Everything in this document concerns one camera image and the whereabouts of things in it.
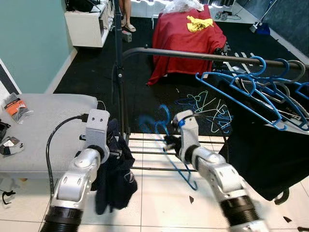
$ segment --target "sandal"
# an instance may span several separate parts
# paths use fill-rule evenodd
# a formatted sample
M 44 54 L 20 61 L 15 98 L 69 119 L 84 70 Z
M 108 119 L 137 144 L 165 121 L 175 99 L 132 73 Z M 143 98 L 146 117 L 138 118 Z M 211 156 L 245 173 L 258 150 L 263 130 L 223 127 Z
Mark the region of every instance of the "sandal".
M 121 19 L 121 27 L 123 28 L 126 25 L 126 15 L 123 16 L 123 19 Z
M 136 32 L 136 28 L 132 24 L 126 24 L 126 29 L 128 29 L 131 32 Z

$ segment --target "black carpet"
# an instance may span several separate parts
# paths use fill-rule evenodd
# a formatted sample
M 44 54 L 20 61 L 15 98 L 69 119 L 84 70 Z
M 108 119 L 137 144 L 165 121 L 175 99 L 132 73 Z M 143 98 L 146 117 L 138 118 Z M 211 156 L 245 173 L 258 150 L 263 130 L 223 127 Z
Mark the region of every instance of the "black carpet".
M 123 50 L 134 47 L 144 47 L 145 44 L 151 46 L 152 41 L 152 21 L 149 18 L 132 18 L 132 24 L 137 28 L 133 33 L 131 43 L 123 43 Z M 249 31 L 250 24 L 239 23 L 218 23 L 226 35 L 232 51 L 234 53 L 244 52 L 249 57 L 250 53 L 262 56 L 265 59 L 296 59 L 289 51 L 270 36 L 256 35 Z M 74 93 L 85 94 L 96 97 L 105 102 L 111 117 L 118 118 L 118 107 L 112 105 L 111 101 L 111 73 L 115 61 L 115 36 L 110 32 L 105 45 L 102 49 L 80 48 L 74 61 L 68 68 L 55 93 Z M 171 115 L 185 110 L 192 109 L 191 105 L 178 105 L 174 102 L 179 99 L 187 98 L 187 94 L 198 95 L 202 91 L 208 91 L 205 103 L 210 102 L 203 110 L 211 110 L 217 107 L 220 95 L 208 89 L 194 76 L 185 74 L 170 74 L 162 78 L 157 84 L 147 86 L 145 83 L 150 78 L 153 69 L 152 57 L 137 55 L 125 61 L 126 93 L 128 102 L 128 116 L 131 132 L 142 132 L 139 129 L 139 116 L 150 115 L 157 120 L 163 120 L 166 116 L 158 111 L 161 104 L 166 104 L 170 109 Z M 276 74 L 282 70 L 275 68 L 267 69 L 267 73 Z M 215 111 L 203 113 L 205 116 L 214 116 Z M 211 132 L 211 123 L 204 119 L 199 119 L 200 135 L 220 136 L 220 132 Z M 231 128 L 225 128 L 226 135 L 231 132 Z

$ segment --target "white shelf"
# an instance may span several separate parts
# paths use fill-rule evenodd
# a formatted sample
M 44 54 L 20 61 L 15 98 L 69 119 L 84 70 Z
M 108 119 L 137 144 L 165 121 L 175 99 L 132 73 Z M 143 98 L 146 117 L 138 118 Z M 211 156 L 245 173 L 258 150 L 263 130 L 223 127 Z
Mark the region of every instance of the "white shelf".
M 69 29 L 69 34 L 73 46 L 84 47 L 103 47 L 112 26 L 113 18 L 109 17 L 111 10 L 111 2 L 103 2 L 97 5 L 101 12 L 65 12 L 65 18 Z M 99 20 L 103 21 L 103 29 L 101 33 Z

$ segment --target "black garment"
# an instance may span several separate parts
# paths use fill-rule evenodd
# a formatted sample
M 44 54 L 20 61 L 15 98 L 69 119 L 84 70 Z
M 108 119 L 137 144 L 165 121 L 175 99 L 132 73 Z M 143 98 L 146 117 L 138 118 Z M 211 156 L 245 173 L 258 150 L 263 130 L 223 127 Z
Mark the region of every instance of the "black garment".
M 108 160 L 98 170 L 98 176 L 92 184 L 91 190 L 98 190 L 96 194 L 96 213 L 103 214 L 107 205 L 110 212 L 114 208 L 127 207 L 131 196 L 137 190 L 137 182 L 130 171 L 134 163 L 129 147 L 119 133 L 116 119 L 109 121 L 107 127 L 107 146 L 110 151 L 121 150 L 122 155 L 110 155 Z
M 269 120 L 275 119 L 269 108 L 226 83 L 220 82 L 219 88 Z M 224 100 L 233 115 L 233 132 L 227 140 L 230 164 L 261 196 L 271 201 L 309 175 L 308 135 L 265 126 L 263 120 L 243 107 L 227 98 Z M 226 156 L 225 145 L 219 153 Z

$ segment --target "plastic bag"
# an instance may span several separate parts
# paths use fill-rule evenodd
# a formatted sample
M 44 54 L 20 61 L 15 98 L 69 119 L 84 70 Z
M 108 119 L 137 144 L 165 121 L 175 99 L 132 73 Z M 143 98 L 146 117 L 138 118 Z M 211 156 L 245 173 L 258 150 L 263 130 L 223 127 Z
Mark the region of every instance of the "plastic bag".
M 4 99 L 5 111 L 8 112 L 12 119 L 18 124 L 22 124 L 25 117 L 29 116 L 33 111 L 29 110 L 23 100 L 15 93 L 11 93 Z
M 198 0 L 173 0 L 165 6 L 161 13 L 188 12 L 191 9 L 204 11 L 204 5 L 199 3 Z

